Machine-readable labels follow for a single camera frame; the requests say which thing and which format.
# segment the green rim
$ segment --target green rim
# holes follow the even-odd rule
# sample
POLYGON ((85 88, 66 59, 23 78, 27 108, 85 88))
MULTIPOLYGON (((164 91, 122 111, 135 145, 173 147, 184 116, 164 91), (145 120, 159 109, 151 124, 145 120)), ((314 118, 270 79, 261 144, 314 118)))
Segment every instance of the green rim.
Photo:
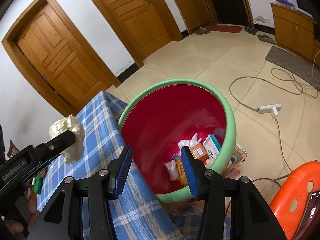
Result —
MULTIPOLYGON (((236 122, 235 118, 233 116, 232 109, 227 101, 227 99, 214 87, 208 85, 207 83, 193 80, 193 79, 173 79, 173 80, 167 80, 160 82, 158 84, 155 84, 143 92, 141 92, 139 95, 135 97, 135 99, 126 107, 124 112, 122 113, 118 126, 119 126, 119 131, 121 132, 122 127, 124 125, 124 121, 131 112, 131 110, 140 102, 145 96, 148 94, 171 85, 178 85, 178 84, 187 84, 187 85, 194 85, 201 87, 210 93, 212 93, 221 103, 223 106, 223 109, 226 114, 226 119, 227 119, 227 128, 226 128, 226 135, 221 147, 221 151, 214 161, 214 163, 210 166, 210 169, 222 173, 222 171, 225 169, 227 166, 228 162, 231 159, 233 150, 235 148, 236 144, 236 122)), ((166 193, 166 194, 160 194, 156 195, 157 199, 161 203, 174 203, 174 202, 180 202, 184 200, 188 200, 193 198, 193 195, 190 193, 189 186, 186 186, 182 189, 176 190, 174 192, 166 193)))

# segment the purple object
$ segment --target purple object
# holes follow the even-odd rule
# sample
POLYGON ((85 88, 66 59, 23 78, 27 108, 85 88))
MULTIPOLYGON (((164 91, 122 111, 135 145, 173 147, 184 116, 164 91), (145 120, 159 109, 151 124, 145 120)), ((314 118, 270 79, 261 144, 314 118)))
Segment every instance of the purple object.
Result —
POLYGON ((288 0, 276 0, 276 1, 278 1, 280 3, 283 3, 285 5, 289 5, 289 6, 293 6, 294 7, 294 4, 289 2, 288 0))

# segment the hole in orange plastic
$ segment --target hole in orange plastic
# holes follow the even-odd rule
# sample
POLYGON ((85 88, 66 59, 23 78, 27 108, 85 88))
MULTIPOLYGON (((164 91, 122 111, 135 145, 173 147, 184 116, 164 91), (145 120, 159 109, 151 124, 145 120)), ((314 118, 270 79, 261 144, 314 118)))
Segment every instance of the hole in orange plastic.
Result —
POLYGON ((297 209, 297 207, 298 207, 298 200, 295 199, 294 201, 291 202, 290 211, 294 212, 297 209))
POLYGON ((309 183, 308 183, 307 191, 308 191, 308 192, 311 192, 312 189, 313 189, 313 181, 311 180, 311 181, 309 181, 309 183))

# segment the barcode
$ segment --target barcode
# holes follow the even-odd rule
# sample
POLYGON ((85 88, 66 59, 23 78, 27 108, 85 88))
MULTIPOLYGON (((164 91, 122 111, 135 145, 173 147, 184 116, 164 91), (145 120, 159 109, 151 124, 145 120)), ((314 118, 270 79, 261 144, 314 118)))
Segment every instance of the barcode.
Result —
POLYGON ((199 155, 199 153, 198 153, 198 150, 195 150, 194 152, 193 152, 193 156, 195 157, 195 158, 198 158, 200 155, 199 155))

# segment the table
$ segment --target table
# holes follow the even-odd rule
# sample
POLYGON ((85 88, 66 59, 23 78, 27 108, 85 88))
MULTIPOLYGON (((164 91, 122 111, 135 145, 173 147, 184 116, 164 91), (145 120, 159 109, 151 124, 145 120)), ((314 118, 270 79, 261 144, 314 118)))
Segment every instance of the table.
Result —
MULTIPOLYGON (((118 131, 117 122, 126 106, 125 102, 101 91, 76 116, 85 131, 83 157, 76 163, 66 165, 60 156, 48 166, 42 192, 37 196, 39 211, 65 177, 90 177, 120 155, 125 142, 118 131)), ((178 216, 168 216, 134 162, 123 193, 117 201, 110 200, 109 204, 118 239, 196 239, 202 211, 189 204, 178 216)), ((84 239, 89 240, 87 200, 84 200, 83 210, 84 239)), ((225 225, 223 240, 229 239, 229 234, 230 228, 225 225)))

